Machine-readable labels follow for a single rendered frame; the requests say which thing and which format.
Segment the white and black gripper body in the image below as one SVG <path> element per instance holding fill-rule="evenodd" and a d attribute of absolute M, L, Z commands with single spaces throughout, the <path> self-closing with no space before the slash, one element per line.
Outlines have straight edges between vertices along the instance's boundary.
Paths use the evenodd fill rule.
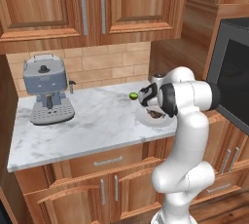
<path fill-rule="evenodd" d="M 142 88 L 138 93 L 138 100 L 142 106 L 148 106 L 148 101 L 158 94 L 158 85 L 152 83 L 146 88 Z"/>

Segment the brown potato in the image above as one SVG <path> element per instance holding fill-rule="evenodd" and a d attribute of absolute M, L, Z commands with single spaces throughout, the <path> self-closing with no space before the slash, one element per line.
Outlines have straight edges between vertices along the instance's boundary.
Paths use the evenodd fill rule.
<path fill-rule="evenodd" d="M 164 118 L 164 117 L 165 117 L 165 114 L 164 114 L 164 113 L 161 113 L 161 112 L 158 112 L 158 111 L 155 111 L 155 110 L 151 110 L 151 109 L 148 109 L 148 110 L 147 110 L 147 113 L 148 113 L 153 119 L 159 119 L 159 118 Z"/>

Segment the grey and black microwave oven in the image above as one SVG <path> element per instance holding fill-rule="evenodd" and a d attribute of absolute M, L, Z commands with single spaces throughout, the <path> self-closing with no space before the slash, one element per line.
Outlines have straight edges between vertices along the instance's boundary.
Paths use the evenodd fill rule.
<path fill-rule="evenodd" d="M 249 135 L 249 18 L 220 21 L 206 81 L 221 92 L 216 110 Z"/>

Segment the white plate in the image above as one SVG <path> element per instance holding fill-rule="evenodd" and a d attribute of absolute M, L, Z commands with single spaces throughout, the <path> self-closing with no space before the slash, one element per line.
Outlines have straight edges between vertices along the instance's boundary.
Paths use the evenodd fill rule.
<path fill-rule="evenodd" d="M 164 118 L 153 119 L 148 113 L 147 110 L 155 110 L 161 113 L 164 113 L 158 106 L 148 106 L 144 107 L 142 105 L 138 105 L 135 111 L 136 119 L 143 125 L 151 128 L 165 128 L 170 126 L 171 124 L 176 122 L 176 118 L 170 118 L 167 114 L 165 114 Z"/>

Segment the wooden drawer front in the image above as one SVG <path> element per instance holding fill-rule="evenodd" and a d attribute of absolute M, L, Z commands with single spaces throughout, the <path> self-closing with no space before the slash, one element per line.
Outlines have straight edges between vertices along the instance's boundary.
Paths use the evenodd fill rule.
<path fill-rule="evenodd" d="M 193 205 L 226 195 L 247 186 L 249 168 L 242 168 L 217 175 L 213 185 L 202 190 L 193 200 Z"/>
<path fill-rule="evenodd" d="M 142 160 L 143 145 L 136 144 L 110 151 L 72 159 L 69 162 L 73 177 L 119 168 Z"/>

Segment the wooden base cupboard door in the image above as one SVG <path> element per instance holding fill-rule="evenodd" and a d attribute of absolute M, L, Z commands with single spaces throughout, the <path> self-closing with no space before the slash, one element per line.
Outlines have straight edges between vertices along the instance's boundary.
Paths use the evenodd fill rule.
<path fill-rule="evenodd" d="M 100 179 L 105 181 L 105 205 Z M 109 224 L 108 177 L 72 180 L 24 196 L 34 224 Z"/>
<path fill-rule="evenodd" d="M 227 173 L 237 146 L 239 147 L 239 153 L 231 171 L 239 168 L 249 168 L 249 134 L 241 131 L 220 114 L 209 117 L 208 120 L 210 128 L 204 160 L 209 162 L 220 174 L 221 166 L 228 149 L 230 149 L 231 155 L 224 170 L 224 173 Z"/>
<path fill-rule="evenodd" d="M 112 223 L 138 216 L 161 207 L 163 195 L 152 185 L 152 171 L 161 159 L 150 158 L 113 171 L 109 178 L 110 221 Z M 119 178 L 119 200 L 115 201 L 115 179 Z"/>

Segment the wooden tall cupboard housing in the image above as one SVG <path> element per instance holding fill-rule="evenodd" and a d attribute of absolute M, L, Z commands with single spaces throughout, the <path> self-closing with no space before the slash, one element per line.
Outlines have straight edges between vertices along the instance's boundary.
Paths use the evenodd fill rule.
<path fill-rule="evenodd" d="M 220 20 L 246 17 L 249 0 L 187 0 L 181 37 L 151 43 L 149 74 L 187 66 L 198 79 L 204 79 Z"/>

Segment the grey espresso coffee machine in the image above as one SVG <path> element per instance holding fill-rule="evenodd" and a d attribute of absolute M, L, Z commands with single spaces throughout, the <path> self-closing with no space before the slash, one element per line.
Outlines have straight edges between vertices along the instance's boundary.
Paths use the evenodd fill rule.
<path fill-rule="evenodd" d="M 35 55 L 23 62 L 26 91 L 36 96 L 30 122 L 36 126 L 63 123 L 74 118 L 75 111 L 66 97 L 66 70 L 63 60 L 54 54 Z"/>

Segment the dark wooden side panel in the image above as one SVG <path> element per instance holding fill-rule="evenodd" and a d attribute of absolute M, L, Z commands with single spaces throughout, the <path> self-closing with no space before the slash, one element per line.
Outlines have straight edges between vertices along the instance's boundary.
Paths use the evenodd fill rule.
<path fill-rule="evenodd" d="M 16 176 L 7 171 L 18 95 L 5 55 L 0 55 L 0 200 L 13 224 L 25 224 L 25 202 Z"/>

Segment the wooden wall cupboard door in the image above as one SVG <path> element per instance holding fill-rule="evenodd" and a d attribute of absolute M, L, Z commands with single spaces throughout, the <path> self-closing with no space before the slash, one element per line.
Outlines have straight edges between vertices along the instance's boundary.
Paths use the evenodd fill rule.
<path fill-rule="evenodd" d="M 0 0 L 0 42 L 85 36 L 81 0 Z"/>
<path fill-rule="evenodd" d="M 101 0 L 95 0 L 101 31 Z M 176 39 L 181 36 L 186 0 L 105 0 L 106 34 L 101 44 Z"/>

